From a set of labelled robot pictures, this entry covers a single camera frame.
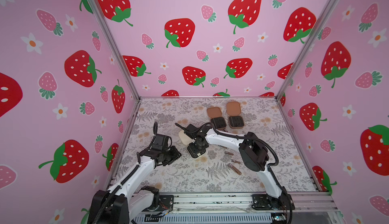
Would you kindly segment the cream nail clipper case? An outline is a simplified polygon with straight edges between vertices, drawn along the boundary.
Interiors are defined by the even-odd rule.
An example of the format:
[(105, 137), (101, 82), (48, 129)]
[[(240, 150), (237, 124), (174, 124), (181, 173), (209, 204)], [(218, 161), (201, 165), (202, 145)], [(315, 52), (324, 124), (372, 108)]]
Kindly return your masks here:
[(184, 130), (181, 130), (178, 135), (192, 158), (199, 158), (206, 153), (206, 149), (209, 147), (209, 144), (205, 140), (204, 136), (191, 134)]

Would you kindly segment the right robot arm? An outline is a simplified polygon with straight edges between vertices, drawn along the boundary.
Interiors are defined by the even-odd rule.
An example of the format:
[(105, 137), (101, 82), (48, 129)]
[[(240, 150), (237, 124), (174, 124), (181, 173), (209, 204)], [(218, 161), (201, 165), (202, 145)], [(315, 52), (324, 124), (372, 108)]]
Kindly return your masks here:
[(293, 211), (294, 202), (284, 186), (277, 180), (272, 166), (279, 164), (276, 152), (254, 133), (246, 135), (231, 134), (219, 131), (212, 123), (205, 123), (199, 128), (190, 124), (183, 127), (176, 124), (190, 138), (186, 149), (192, 158), (198, 158), (206, 153), (210, 145), (218, 145), (240, 153), (244, 165), (256, 172), (264, 184), (266, 194), (253, 197), (252, 208), (255, 210), (285, 210)]

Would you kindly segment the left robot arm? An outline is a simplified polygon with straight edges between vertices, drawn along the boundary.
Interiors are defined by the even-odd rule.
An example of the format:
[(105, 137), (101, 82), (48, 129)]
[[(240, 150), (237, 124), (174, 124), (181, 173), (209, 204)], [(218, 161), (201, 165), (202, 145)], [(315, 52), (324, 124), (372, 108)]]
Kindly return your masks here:
[(150, 145), (137, 153), (136, 164), (118, 182), (93, 196), (88, 224), (133, 224), (144, 209), (156, 209), (160, 203), (159, 189), (142, 187), (141, 182), (158, 166), (167, 166), (181, 153), (167, 135), (154, 134)]

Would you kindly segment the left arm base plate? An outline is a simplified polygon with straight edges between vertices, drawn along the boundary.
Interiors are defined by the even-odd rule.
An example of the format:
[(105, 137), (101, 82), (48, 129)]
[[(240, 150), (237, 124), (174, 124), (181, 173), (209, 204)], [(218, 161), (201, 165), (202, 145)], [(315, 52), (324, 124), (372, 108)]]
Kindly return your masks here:
[(165, 210), (171, 211), (174, 204), (174, 195), (160, 195), (157, 202), (153, 203), (152, 206), (144, 209), (146, 212), (163, 212)]

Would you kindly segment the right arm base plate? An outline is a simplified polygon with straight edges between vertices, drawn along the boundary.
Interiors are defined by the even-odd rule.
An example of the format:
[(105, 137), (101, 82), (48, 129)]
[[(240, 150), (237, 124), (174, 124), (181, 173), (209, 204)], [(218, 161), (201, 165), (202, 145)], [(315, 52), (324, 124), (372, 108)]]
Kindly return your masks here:
[(268, 194), (252, 195), (254, 210), (295, 210), (291, 195), (282, 193), (280, 197), (271, 197)]

